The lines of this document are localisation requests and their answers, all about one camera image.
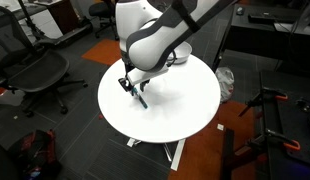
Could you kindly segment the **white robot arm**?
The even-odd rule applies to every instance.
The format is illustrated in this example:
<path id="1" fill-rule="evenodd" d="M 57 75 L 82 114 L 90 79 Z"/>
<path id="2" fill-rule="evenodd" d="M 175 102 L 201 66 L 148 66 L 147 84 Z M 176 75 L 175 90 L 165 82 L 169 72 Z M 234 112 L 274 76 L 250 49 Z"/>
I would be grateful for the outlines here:
<path id="1" fill-rule="evenodd" d="M 148 0 L 118 0 L 116 27 L 125 77 L 125 91 L 134 88 L 128 73 L 134 69 L 156 75 L 173 50 L 210 19 L 237 0 L 172 0 L 161 12 Z"/>

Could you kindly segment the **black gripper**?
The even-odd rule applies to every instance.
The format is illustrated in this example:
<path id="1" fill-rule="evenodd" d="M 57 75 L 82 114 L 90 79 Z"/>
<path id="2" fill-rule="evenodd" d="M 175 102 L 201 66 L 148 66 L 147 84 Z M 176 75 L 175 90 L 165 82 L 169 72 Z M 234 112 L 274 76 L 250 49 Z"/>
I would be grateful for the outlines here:
<path id="1" fill-rule="evenodd" d="M 119 84 L 126 92 L 129 92 L 137 84 L 140 84 L 140 90 L 144 92 L 145 86 L 150 82 L 150 79 L 145 77 L 145 73 L 137 69 L 128 57 L 128 53 L 121 50 L 121 58 L 125 67 L 125 76 L 118 80 Z"/>

